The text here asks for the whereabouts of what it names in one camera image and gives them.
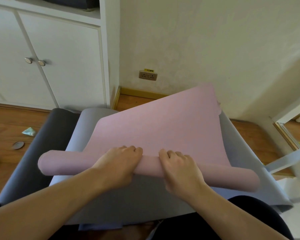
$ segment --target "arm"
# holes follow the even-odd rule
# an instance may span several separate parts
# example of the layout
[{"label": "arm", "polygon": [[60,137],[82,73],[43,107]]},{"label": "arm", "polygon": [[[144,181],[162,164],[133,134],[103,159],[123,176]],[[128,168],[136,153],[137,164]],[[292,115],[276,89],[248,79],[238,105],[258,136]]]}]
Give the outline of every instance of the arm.
[{"label": "arm", "polygon": [[48,239],[100,194],[128,185],[142,148],[110,149],[76,176],[0,207],[0,239]]},{"label": "arm", "polygon": [[187,202],[222,240],[287,240],[276,230],[215,193],[195,161],[181,152],[159,152],[166,189]]}]

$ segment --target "wall socket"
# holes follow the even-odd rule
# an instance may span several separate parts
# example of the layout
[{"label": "wall socket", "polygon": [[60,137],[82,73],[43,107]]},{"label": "wall socket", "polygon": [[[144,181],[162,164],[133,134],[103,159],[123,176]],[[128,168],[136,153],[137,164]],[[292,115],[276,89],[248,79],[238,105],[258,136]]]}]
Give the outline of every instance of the wall socket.
[{"label": "wall socket", "polygon": [[155,73],[155,72],[139,71],[139,78],[141,78],[141,79],[156,81],[157,76],[158,76],[158,73]]}]

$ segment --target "cabinet knob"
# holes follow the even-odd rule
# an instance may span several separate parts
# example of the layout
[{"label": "cabinet knob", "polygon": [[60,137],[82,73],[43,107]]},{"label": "cabinet knob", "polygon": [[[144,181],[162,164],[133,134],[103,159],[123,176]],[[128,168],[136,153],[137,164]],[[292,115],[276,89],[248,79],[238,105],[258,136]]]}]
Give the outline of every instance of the cabinet knob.
[{"label": "cabinet knob", "polygon": [[46,63],[44,62],[44,60],[39,60],[38,62],[39,62],[39,65],[42,66],[42,67],[44,67],[46,65]]},{"label": "cabinet knob", "polygon": [[29,57],[26,57],[24,60],[25,60],[25,62],[28,63],[28,64],[31,64],[32,61],[33,61],[32,58],[29,58]]}]

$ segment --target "yellow label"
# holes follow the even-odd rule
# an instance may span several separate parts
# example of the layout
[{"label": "yellow label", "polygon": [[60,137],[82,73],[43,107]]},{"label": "yellow label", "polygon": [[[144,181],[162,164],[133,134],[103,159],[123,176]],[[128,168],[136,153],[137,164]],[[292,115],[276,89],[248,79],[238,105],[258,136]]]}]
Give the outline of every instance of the yellow label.
[{"label": "yellow label", "polygon": [[155,72],[155,70],[144,69],[145,72]]}]

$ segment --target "person's left arm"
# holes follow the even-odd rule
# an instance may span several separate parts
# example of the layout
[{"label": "person's left arm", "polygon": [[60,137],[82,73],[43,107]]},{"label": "person's left arm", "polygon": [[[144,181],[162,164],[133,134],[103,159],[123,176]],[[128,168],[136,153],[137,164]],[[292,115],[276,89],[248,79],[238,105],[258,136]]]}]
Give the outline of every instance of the person's left arm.
[{"label": "person's left arm", "polygon": [[0,207],[0,239],[48,239],[92,199],[130,184],[142,152],[112,148],[92,168]]}]

